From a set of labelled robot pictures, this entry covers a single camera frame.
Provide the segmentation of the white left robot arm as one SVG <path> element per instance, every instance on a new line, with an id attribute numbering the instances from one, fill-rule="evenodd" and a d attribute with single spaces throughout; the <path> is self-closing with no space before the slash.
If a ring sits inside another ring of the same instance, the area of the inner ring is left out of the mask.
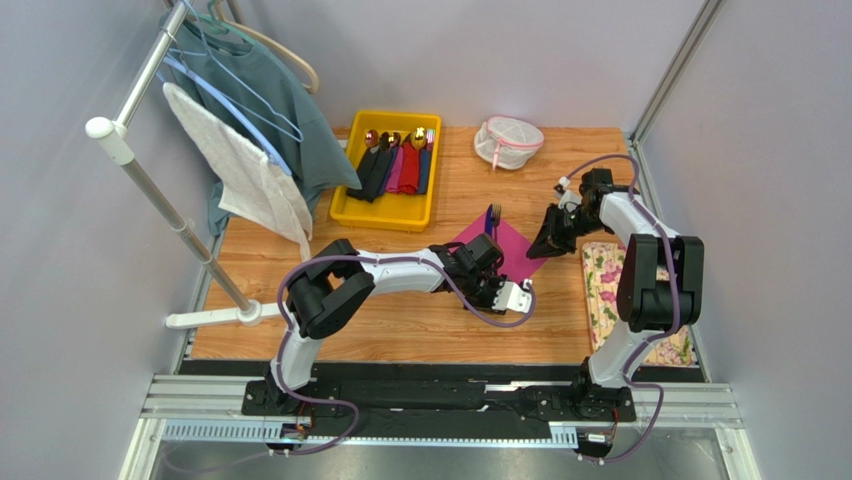
<path id="1" fill-rule="evenodd" d="M 340 332 L 371 297 L 401 292 L 455 294 L 465 309 L 492 326 L 508 311 L 528 320 L 535 298 L 530 281 L 517 284 L 498 269 L 504 253 L 486 233 L 473 240 L 430 245 L 398 254 L 357 250 L 336 240 L 282 280 L 276 305 L 287 327 L 270 362 L 276 387 L 304 387 L 323 341 Z"/>

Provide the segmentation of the pink paper napkin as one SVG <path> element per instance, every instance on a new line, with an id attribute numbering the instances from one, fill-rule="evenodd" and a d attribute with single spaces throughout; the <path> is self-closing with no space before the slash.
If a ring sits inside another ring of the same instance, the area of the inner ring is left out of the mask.
<path id="1" fill-rule="evenodd" d="M 467 243 L 479 234 L 485 233 L 489 221 L 490 211 L 486 211 L 462 230 L 453 239 L 453 242 Z M 510 280 L 521 283 L 523 280 L 531 279 L 547 262 L 545 258 L 529 259 L 526 256 L 531 242 L 511 224 L 501 220 L 496 227 L 496 232 L 498 235 L 497 243 L 504 253 L 504 263 L 499 268 L 499 272 L 506 275 Z"/>

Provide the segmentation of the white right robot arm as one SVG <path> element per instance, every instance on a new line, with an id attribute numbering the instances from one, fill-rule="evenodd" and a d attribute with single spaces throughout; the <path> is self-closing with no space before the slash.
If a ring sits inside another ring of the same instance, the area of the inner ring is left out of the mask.
<path id="1" fill-rule="evenodd" d="M 555 186 L 541 228 L 526 252 L 530 259 L 573 254 L 577 241 L 604 230 L 626 247 L 616 291 L 617 322 L 587 360 L 590 383 L 627 386 L 648 352 L 701 312 L 704 244 L 665 226 L 645 206 L 634 185 L 618 185 L 610 170 L 583 174 L 577 192 L 567 176 Z"/>

